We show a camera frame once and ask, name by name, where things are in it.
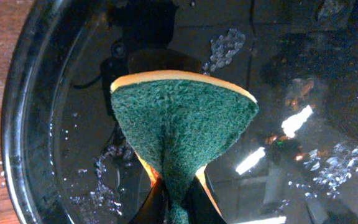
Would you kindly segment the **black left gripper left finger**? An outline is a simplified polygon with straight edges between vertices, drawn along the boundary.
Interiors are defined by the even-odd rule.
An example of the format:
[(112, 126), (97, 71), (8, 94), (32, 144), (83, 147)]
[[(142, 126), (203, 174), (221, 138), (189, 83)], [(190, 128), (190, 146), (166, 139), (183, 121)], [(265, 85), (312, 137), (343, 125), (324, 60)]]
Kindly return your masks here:
[(158, 179), (129, 224), (163, 224), (167, 205), (168, 192), (165, 182)]

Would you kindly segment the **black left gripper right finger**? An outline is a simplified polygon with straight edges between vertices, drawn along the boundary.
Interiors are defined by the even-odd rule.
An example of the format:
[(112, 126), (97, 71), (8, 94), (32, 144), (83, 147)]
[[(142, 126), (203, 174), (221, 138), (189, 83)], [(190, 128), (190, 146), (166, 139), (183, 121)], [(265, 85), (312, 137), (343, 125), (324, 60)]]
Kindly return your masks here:
[(190, 224), (226, 224), (197, 177), (193, 179), (186, 193), (186, 211)]

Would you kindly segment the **yellow green sponge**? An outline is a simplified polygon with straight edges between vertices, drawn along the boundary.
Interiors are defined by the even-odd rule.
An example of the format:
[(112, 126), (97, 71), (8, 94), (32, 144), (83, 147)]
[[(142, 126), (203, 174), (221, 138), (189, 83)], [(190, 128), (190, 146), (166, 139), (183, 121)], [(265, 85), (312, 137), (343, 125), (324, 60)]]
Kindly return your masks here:
[(186, 193), (195, 177), (221, 215), (204, 171), (246, 130), (257, 100), (235, 84), (180, 70), (125, 75), (110, 91), (114, 115), (151, 187), (165, 182), (164, 223), (190, 223)]

